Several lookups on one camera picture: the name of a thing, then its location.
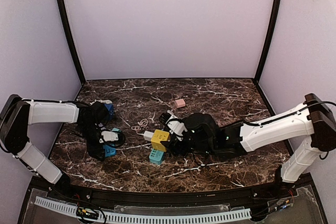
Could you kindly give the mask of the blue square socket adapter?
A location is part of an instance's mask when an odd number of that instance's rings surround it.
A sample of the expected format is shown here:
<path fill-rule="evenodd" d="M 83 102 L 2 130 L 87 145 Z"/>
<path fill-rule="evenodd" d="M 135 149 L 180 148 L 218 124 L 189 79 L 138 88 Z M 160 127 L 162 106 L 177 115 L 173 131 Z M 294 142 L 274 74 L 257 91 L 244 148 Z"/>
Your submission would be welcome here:
<path fill-rule="evenodd" d="M 104 145 L 104 152 L 105 152 L 105 158 L 115 156 L 116 155 L 116 149 L 112 146 L 109 145 Z"/>

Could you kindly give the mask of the yellow cube socket adapter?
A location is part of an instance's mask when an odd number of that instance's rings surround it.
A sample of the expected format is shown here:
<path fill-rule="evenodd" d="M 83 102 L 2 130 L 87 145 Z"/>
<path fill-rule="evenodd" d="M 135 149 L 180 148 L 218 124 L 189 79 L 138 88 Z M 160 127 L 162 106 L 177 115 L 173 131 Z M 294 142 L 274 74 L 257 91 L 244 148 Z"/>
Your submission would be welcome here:
<path fill-rule="evenodd" d="M 163 142 L 169 142 L 170 141 L 170 133 L 162 130 L 155 130 L 154 134 L 151 138 L 151 144 L 152 148 L 161 151 L 161 152 L 166 152 L 167 149 L 163 145 Z"/>

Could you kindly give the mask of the teal power strip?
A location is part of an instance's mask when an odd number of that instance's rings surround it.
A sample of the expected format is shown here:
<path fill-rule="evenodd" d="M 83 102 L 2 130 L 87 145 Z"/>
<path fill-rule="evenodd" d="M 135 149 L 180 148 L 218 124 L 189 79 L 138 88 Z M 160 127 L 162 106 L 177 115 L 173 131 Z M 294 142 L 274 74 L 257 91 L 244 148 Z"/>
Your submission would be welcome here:
<path fill-rule="evenodd" d="M 164 152 L 152 149 L 149 154 L 149 161 L 152 164 L 161 165 L 164 160 Z"/>

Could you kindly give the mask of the white usb charger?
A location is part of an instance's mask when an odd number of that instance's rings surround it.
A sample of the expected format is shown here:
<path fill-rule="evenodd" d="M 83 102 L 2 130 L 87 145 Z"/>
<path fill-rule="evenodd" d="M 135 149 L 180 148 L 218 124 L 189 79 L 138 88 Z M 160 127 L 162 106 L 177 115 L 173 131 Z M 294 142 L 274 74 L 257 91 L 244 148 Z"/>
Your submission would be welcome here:
<path fill-rule="evenodd" d="M 143 137 L 146 141 L 151 141 L 152 137 L 153 137 L 154 133 L 153 132 L 149 132 L 149 131 L 145 131 L 143 133 Z"/>

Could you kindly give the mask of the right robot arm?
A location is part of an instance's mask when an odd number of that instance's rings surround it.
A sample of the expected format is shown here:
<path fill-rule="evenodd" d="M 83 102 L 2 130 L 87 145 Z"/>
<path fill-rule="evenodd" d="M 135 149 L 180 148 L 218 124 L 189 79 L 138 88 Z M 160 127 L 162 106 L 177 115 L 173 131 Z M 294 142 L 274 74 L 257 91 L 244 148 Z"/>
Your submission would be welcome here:
<path fill-rule="evenodd" d="M 193 113 L 183 119 L 171 111 L 159 117 L 171 139 L 163 145 L 174 156 L 214 155 L 224 159 L 244 156 L 261 147 L 302 136 L 300 146 L 276 171 L 276 182 L 293 184 L 321 156 L 335 150 L 335 118 L 330 106 L 315 94 L 296 107 L 256 122 L 239 120 L 218 126 L 210 114 Z"/>

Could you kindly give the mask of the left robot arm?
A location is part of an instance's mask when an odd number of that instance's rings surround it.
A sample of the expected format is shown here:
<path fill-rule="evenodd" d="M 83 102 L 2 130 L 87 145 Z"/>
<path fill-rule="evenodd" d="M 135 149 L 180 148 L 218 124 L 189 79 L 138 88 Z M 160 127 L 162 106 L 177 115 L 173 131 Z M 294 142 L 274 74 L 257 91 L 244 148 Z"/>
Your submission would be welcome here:
<path fill-rule="evenodd" d="M 52 185 L 66 184 L 69 177 L 43 151 L 34 145 L 45 140 L 52 147 L 60 126 L 75 124 L 81 135 L 93 146 L 100 144 L 99 125 L 109 118 L 101 102 L 24 99 L 17 94 L 8 97 L 1 110 L 1 149 Z"/>

